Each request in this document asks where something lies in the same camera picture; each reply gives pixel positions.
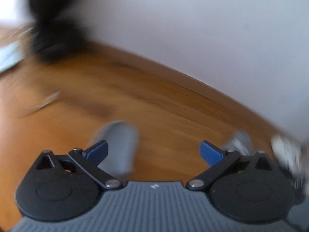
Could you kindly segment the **blurred black shoe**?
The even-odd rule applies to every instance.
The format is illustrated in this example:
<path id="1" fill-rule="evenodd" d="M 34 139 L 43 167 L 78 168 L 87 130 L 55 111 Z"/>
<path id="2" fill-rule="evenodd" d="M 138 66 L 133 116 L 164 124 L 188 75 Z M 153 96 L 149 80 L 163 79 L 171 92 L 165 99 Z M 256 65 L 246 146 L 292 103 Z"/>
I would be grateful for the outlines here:
<path id="1" fill-rule="evenodd" d="M 84 30 L 69 13 L 76 0 L 28 0 L 35 20 L 31 50 L 43 62 L 55 62 L 85 47 Z"/>

